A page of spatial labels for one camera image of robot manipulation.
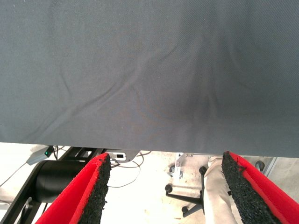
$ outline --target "electrical cable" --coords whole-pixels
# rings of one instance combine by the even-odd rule
[[[150,154],[151,152],[152,152],[152,151],[149,151],[148,153],[145,153],[145,154],[141,154],[141,153],[140,153],[140,155],[138,155],[138,156],[148,155],[148,154]]]
[[[138,172],[136,178],[133,181],[131,181],[130,183],[127,183],[125,185],[122,185],[122,186],[108,186],[109,188],[122,188],[122,187],[128,186],[129,184],[133,183],[138,178],[138,176],[139,176],[139,174],[141,172],[140,165],[137,162],[135,162],[135,161],[132,161],[132,162],[135,163],[137,165],[137,167],[139,168],[139,172]]]
[[[24,163],[23,165],[21,165],[16,171],[14,171],[13,174],[11,174],[11,176],[9,178],[6,179],[6,181],[4,181],[0,187],[2,187],[3,184],[5,184],[19,169],[21,169],[26,163]]]
[[[48,203],[46,203],[45,204],[45,207],[44,207],[44,209],[43,209],[43,212],[42,212],[42,214],[46,211],[46,209],[47,209],[47,206],[48,206]]]
[[[4,201],[0,199],[0,203],[11,204],[10,202]]]
[[[58,160],[58,146],[56,146],[56,160]]]

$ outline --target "gray fabric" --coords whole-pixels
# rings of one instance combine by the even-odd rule
[[[0,141],[299,157],[299,2],[1,0]]]

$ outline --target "red padding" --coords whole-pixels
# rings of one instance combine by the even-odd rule
[[[229,152],[238,165],[245,167],[243,176],[250,182],[252,188],[262,197],[283,224],[299,223],[299,204],[291,199],[278,186],[264,176],[247,160],[237,154]]]
[[[77,224],[99,176],[107,153],[94,157],[38,219],[37,224]]]

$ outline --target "person's leg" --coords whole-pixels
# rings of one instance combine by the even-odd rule
[[[222,157],[209,159],[204,177],[204,208],[207,224],[236,224],[231,210],[228,187],[222,172]]]

